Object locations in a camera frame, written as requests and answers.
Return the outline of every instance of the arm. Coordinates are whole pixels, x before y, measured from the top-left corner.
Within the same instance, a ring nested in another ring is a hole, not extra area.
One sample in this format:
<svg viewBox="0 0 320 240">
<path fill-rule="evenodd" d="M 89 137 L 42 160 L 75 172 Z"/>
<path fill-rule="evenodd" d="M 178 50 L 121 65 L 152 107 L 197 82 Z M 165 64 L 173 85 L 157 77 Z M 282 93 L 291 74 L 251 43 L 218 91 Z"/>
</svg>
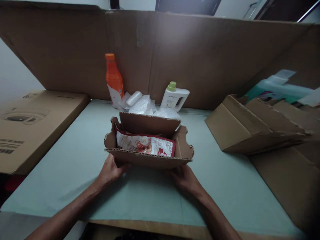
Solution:
<svg viewBox="0 0 320 240">
<path fill-rule="evenodd" d="M 118 168 L 114 162 L 113 155 L 109 154 L 97 179 L 75 200 L 45 221 L 26 239 L 64 239 L 79 219 L 81 213 L 90 206 L 99 193 L 110 183 L 117 180 L 129 167 L 129 165 L 124 165 Z"/>
<path fill-rule="evenodd" d="M 241 240 L 228 222 L 218 205 L 204 190 L 188 165 L 180 166 L 180 171 L 168 172 L 176 185 L 191 194 L 200 205 L 200 212 L 215 240 Z"/>
</svg>

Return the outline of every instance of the orange bottle cap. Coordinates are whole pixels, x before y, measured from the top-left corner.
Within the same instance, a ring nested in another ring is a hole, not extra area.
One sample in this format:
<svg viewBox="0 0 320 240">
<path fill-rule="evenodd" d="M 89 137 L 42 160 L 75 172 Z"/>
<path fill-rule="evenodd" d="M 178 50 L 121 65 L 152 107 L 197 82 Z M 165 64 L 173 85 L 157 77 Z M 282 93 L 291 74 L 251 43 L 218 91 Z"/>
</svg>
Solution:
<svg viewBox="0 0 320 240">
<path fill-rule="evenodd" d="M 113 53 L 106 53 L 106 59 L 108 61 L 114 61 L 114 54 Z"/>
</svg>

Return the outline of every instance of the forearm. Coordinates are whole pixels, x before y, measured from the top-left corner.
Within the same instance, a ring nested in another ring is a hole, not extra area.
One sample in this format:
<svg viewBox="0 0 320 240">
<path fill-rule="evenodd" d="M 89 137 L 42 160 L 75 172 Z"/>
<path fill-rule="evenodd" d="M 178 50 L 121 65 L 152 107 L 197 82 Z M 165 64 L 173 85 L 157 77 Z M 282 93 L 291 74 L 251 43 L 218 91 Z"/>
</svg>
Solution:
<svg viewBox="0 0 320 240">
<path fill-rule="evenodd" d="M 83 210 L 96 199 L 102 190 L 102 187 L 94 182 L 76 199 L 48 219 L 26 239 L 64 239 L 78 221 Z"/>
<path fill-rule="evenodd" d="M 200 203 L 201 215 L 215 240 L 241 240 L 236 230 L 207 192 L 196 195 L 196 199 Z"/>
</svg>

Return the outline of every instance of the bottle label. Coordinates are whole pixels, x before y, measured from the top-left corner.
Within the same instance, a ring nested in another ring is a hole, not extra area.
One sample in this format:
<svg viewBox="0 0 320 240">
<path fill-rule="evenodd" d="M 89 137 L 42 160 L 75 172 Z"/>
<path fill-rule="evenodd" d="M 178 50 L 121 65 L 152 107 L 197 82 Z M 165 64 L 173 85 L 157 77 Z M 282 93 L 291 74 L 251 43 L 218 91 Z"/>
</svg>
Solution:
<svg viewBox="0 0 320 240">
<path fill-rule="evenodd" d="M 168 99 L 166 101 L 166 105 L 164 107 L 166 108 L 174 108 L 176 106 L 177 97 L 176 96 L 168 96 Z"/>
</svg>

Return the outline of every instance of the orange bottle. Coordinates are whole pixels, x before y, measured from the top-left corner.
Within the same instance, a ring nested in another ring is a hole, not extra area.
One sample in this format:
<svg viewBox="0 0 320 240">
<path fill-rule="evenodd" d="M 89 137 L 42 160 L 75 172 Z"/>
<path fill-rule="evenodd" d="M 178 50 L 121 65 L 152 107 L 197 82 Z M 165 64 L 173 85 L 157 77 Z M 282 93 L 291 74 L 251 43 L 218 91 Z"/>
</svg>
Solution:
<svg viewBox="0 0 320 240">
<path fill-rule="evenodd" d="M 106 53 L 107 60 L 107 74 L 106 80 L 108 84 L 109 93 L 111 96 L 112 106 L 119 108 L 118 102 L 123 97 L 123 82 L 122 76 L 117 68 L 113 53 Z"/>
</svg>

